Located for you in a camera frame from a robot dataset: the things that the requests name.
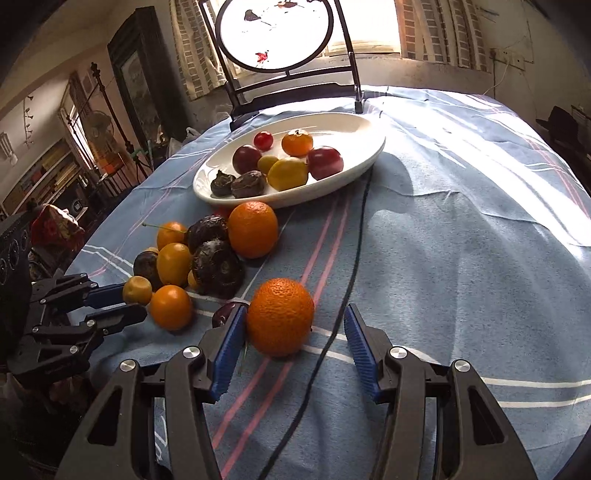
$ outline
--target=blue gripper pad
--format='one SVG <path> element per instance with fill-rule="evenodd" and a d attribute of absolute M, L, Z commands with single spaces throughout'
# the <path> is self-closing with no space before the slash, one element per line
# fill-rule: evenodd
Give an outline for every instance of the blue gripper pad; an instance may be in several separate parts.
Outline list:
<path fill-rule="evenodd" d="M 378 385 L 378 363 L 369 348 L 363 333 L 365 324 L 358 319 L 351 305 L 345 309 L 345 335 L 349 343 L 349 349 L 353 354 L 355 367 L 361 379 L 363 390 L 376 403 L 381 403 L 381 390 Z"/>
<path fill-rule="evenodd" d="M 213 362 L 213 383 L 210 393 L 215 401 L 218 401 L 228 391 L 234 368 L 238 362 L 242 345 L 244 345 L 247 309 L 243 306 L 236 308 L 238 311 L 235 314 L 230 314 L 225 325 L 226 336 Z"/>

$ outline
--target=black cable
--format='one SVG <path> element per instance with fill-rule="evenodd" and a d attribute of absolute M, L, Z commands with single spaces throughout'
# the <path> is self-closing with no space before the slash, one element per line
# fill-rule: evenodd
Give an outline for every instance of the black cable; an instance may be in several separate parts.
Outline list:
<path fill-rule="evenodd" d="M 308 403 L 310 402 L 310 396 L 312 394 L 312 386 L 314 384 L 314 380 L 316 379 L 316 375 L 318 375 L 318 372 L 320 371 L 320 367 L 322 365 L 324 357 L 326 357 L 326 353 L 328 352 L 330 346 L 335 341 L 337 333 L 339 333 L 340 325 L 343 322 L 343 315 L 345 314 L 345 308 L 347 307 L 347 304 L 349 302 L 349 297 L 351 296 L 351 292 L 353 291 L 353 286 L 355 285 L 355 278 L 357 277 L 357 270 L 359 269 L 359 259 L 361 257 L 361 245 L 363 242 L 363 220 L 365 218 L 365 205 L 367 203 L 369 186 L 371 184 L 371 178 L 373 176 L 373 173 L 374 173 L 374 168 L 372 167 L 368 172 L 368 179 L 365 184 L 365 190 L 363 191 L 363 200 L 361 201 L 361 217 L 359 219 L 359 236 L 357 239 L 357 250 L 355 252 L 355 262 L 353 263 L 353 271 L 351 272 L 351 277 L 349 279 L 349 285 L 347 286 L 347 290 L 345 291 L 345 295 L 343 296 L 343 300 L 340 303 L 339 313 L 337 314 L 337 318 L 335 320 L 335 325 L 333 326 L 332 333 L 330 334 L 328 341 L 326 342 L 324 348 L 322 349 L 322 352 L 316 362 L 316 366 L 314 367 L 314 370 L 312 371 L 312 375 L 311 375 L 310 380 L 308 381 L 308 385 L 306 387 L 306 393 L 304 395 L 304 400 L 302 401 L 300 408 L 298 409 L 297 413 L 295 414 L 294 419 L 291 421 L 291 424 L 290 424 L 289 428 L 287 429 L 287 431 L 285 432 L 285 435 L 283 436 L 283 438 L 281 439 L 281 441 L 279 442 L 277 447 L 275 447 L 275 450 L 273 450 L 273 453 L 269 457 L 269 460 L 267 461 L 267 464 L 265 465 L 265 467 L 261 471 L 260 475 L 257 477 L 257 480 L 264 480 L 265 478 L 267 478 L 267 475 L 269 475 L 269 473 L 271 472 L 271 469 L 275 465 L 275 462 L 279 458 L 279 455 L 281 455 L 281 452 L 287 446 L 287 444 L 291 440 L 291 437 L 293 436 L 296 429 L 298 428 L 298 426 L 301 422 L 301 419 L 303 418 L 304 413 L 306 412 L 306 408 L 308 407 Z"/>

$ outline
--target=table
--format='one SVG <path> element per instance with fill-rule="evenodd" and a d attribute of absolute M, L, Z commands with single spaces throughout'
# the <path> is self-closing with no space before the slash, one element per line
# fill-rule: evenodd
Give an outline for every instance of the table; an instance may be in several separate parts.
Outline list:
<path fill-rule="evenodd" d="M 591 199 L 539 135 L 491 98 L 388 86 L 365 87 L 364 98 L 364 115 L 385 130 L 387 142 L 374 167 L 351 300 L 368 325 L 421 358 L 469 360 L 540 480 L 550 480 L 591 423 Z M 212 211 L 191 188 L 212 151 L 268 122 L 324 111 L 353 112 L 353 99 L 272 108 L 234 133 L 227 120 L 209 129 L 134 189 L 69 273 L 87 272 L 101 285 L 127 280 L 136 254 L 155 242 L 142 221 L 189 225 Z M 207 406 L 224 478 L 256 478 L 300 405 L 351 274 L 363 187 L 360 179 L 278 210 L 279 247 L 248 265 L 240 298 L 250 299 L 267 279 L 291 277 L 311 292 L 316 315 L 295 363 L 250 349 L 242 376 Z M 148 319 L 107 337 L 92 358 L 93 382 L 103 384 L 124 359 L 150 365 L 198 342 L 219 303 L 190 294 L 197 320 L 188 331 L 168 333 Z M 434 410 L 428 412 L 432 455 Z M 339 336 L 269 478 L 367 478 L 384 414 L 363 395 Z M 164 418 L 159 411 L 155 428 L 166 464 Z"/>

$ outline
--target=black speaker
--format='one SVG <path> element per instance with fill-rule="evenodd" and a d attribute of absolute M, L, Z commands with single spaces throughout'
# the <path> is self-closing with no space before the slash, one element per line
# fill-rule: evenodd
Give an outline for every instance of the black speaker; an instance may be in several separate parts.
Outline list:
<path fill-rule="evenodd" d="M 33 219 L 32 213 L 23 212 L 0 222 L 0 363 L 18 344 L 29 311 Z"/>

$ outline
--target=shriveled dark fruit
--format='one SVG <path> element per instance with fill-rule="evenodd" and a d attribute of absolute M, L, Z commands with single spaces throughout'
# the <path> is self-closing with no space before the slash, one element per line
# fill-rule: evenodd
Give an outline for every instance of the shriveled dark fruit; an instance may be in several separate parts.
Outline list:
<path fill-rule="evenodd" d="M 232 195 L 237 199 L 257 197 L 265 191 L 267 181 L 258 170 L 247 171 L 232 182 Z"/>
<path fill-rule="evenodd" d="M 232 194 L 232 182 L 234 180 L 236 180 L 234 175 L 218 170 L 217 176 L 211 184 L 212 193 L 216 197 L 229 197 Z"/>
<path fill-rule="evenodd" d="M 219 215 L 203 217 L 189 227 L 185 236 L 186 244 L 192 254 L 199 245 L 214 238 L 228 240 L 228 224 L 226 219 Z"/>
<path fill-rule="evenodd" d="M 152 284 L 152 291 L 162 287 L 162 282 L 156 269 L 158 254 L 152 251 L 141 252 L 134 260 L 134 275 L 147 278 Z"/>
<path fill-rule="evenodd" d="M 242 262 L 229 242 L 217 238 L 198 247 L 191 268 L 201 294 L 229 299 L 244 281 Z"/>
<path fill-rule="evenodd" d="M 225 305 L 222 305 L 216 310 L 216 313 L 213 314 L 212 317 L 212 328 L 217 328 L 219 326 L 224 325 L 228 319 L 230 318 L 230 314 L 234 307 L 238 305 L 244 305 L 248 308 L 248 303 L 245 301 L 229 301 Z"/>

